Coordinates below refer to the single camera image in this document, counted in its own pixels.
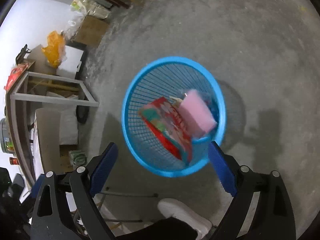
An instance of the silver screw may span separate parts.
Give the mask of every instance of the silver screw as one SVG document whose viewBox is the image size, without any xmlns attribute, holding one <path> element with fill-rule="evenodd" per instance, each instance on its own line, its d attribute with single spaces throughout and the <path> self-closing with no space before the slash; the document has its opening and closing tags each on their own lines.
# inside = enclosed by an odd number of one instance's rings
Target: silver screw
<svg viewBox="0 0 320 240">
<path fill-rule="evenodd" d="M 279 177 L 280 176 L 280 173 L 278 171 L 273 171 L 272 172 L 272 175 L 275 176 L 275 177 Z"/>
<path fill-rule="evenodd" d="M 249 171 L 249 167 L 248 166 L 245 166 L 245 165 L 243 165 L 243 166 L 241 166 L 241 171 L 243 171 L 243 172 L 248 172 Z"/>
<path fill-rule="evenodd" d="M 47 178 L 50 178 L 53 175 L 52 171 L 48 171 L 47 174 L 45 175 Z"/>
<path fill-rule="evenodd" d="M 80 167 L 77 168 L 77 172 L 78 173 L 82 173 L 84 171 L 85 171 L 85 167 L 84 166 L 80 166 Z"/>
</svg>

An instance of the cardboard box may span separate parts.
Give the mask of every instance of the cardboard box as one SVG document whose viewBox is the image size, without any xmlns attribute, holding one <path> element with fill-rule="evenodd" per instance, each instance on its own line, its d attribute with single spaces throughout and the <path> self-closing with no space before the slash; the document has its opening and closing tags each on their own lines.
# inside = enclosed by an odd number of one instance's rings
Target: cardboard box
<svg viewBox="0 0 320 240">
<path fill-rule="evenodd" d="M 108 28 L 108 23 L 87 15 L 73 40 L 96 48 Z"/>
</svg>

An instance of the white wall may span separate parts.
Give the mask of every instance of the white wall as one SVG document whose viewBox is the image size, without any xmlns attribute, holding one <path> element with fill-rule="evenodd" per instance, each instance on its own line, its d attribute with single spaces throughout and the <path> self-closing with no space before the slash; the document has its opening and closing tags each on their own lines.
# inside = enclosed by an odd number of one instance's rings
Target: white wall
<svg viewBox="0 0 320 240">
<path fill-rule="evenodd" d="M 30 55 L 36 64 L 44 64 L 41 46 L 47 45 L 51 31 L 60 32 L 72 19 L 70 6 L 53 0 L 17 0 L 0 27 L 0 119 L 4 117 L 5 90 L 2 89 L 15 64 L 21 48 L 28 44 L 34 49 Z M 11 178 L 19 173 L 17 166 L 9 163 L 10 154 L 0 151 L 0 167 L 7 168 Z"/>
</svg>

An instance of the white metal frame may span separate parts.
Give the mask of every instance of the white metal frame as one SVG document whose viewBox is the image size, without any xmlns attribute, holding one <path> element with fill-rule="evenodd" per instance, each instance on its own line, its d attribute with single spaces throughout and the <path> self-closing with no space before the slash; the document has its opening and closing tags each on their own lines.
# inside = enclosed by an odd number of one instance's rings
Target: white metal frame
<svg viewBox="0 0 320 240">
<path fill-rule="evenodd" d="M 27 77 L 38 77 L 38 78 L 46 78 L 49 80 L 58 80 L 69 83 L 79 84 L 82 91 L 86 95 L 88 100 L 79 100 L 79 99 L 70 99 L 70 98 L 57 98 L 57 97 L 48 97 L 48 96 L 40 96 L 40 95 L 31 95 L 25 93 L 18 93 L 20 87 L 23 82 L 27 79 Z M 15 86 L 13 92 L 10 95 L 11 100 L 23 100 L 23 101 L 33 101 L 33 102 L 43 102 L 43 103 L 53 103 L 53 104 L 65 104 L 65 105 L 75 105 L 75 106 L 99 106 L 99 103 L 94 100 L 83 81 L 65 78 L 54 75 L 47 75 L 36 72 L 26 72 L 23 77 L 19 80 L 18 84 Z"/>
</svg>

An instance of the blue basket rim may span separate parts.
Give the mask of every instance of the blue basket rim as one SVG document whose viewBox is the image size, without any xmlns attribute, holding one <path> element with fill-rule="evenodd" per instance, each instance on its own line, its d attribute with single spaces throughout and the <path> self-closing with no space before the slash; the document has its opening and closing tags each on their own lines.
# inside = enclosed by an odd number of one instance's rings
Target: blue basket rim
<svg viewBox="0 0 320 240">
<path fill-rule="evenodd" d="M 127 119 L 127 115 L 128 115 L 127 103 L 128 103 L 128 99 L 132 95 L 133 88 L 143 78 L 144 75 L 146 75 L 148 72 L 150 72 L 154 68 L 157 68 L 160 65 L 172 64 L 172 63 L 183 64 L 183 65 L 187 65 L 189 67 L 194 68 L 195 70 L 199 71 L 202 75 L 204 75 L 205 78 L 212 85 L 213 91 L 214 91 L 216 98 L 217 98 L 217 104 L 218 104 L 218 109 L 219 109 L 219 123 L 218 123 L 216 136 L 214 138 L 214 140 L 216 141 L 216 143 L 218 145 L 220 145 L 223 140 L 223 136 L 224 136 L 224 133 L 226 130 L 226 123 L 227 123 L 226 105 L 224 102 L 224 98 L 223 98 L 223 94 L 220 89 L 220 86 L 217 83 L 217 81 L 215 80 L 215 78 L 212 76 L 212 74 L 208 70 L 206 70 L 202 65 L 200 65 L 199 63 L 197 63 L 191 59 L 185 58 L 185 57 L 171 56 L 171 57 L 163 57 L 163 58 L 157 59 L 157 60 L 151 62 L 150 64 L 148 64 L 147 66 L 145 66 L 144 68 L 142 68 L 136 74 L 136 76 L 133 78 L 133 80 L 131 81 L 131 83 L 126 91 L 126 94 L 124 96 L 124 100 L 123 100 L 123 104 L 122 104 L 122 113 L 121 113 L 122 132 L 123 132 L 125 142 L 129 148 L 130 152 L 132 153 L 134 158 L 139 162 L 140 165 L 142 165 L 144 168 L 146 168 L 147 170 L 151 171 L 154 174 L 157 174 L 157 175 L 160 175 L 163 177 L 171 177 L 171 178 L 182 177 L 182 176 L 186 176 L 186 175 L 189 175 L 189 174 L 192 174 L 194 172 L 199 171 L 205 165 L 207 165 L 207 163 L 209 162 L 208 157 L 199 160 L 197 163 L 195 163 L 192 166 L 189 166 L 183 170 L 178 170 L 178 171 L 162 171 L 162 170 L 154 167 L 153 165 L 146 163 L 144 160 L 142 160 L 139 157 L 139 155 L 137 155 L 137 153 L 133 149 L 133 147 L 130 143 L 129 137 L 128 137 L 129 129 L 128 129 L 128 119 Z"/>
</svg>

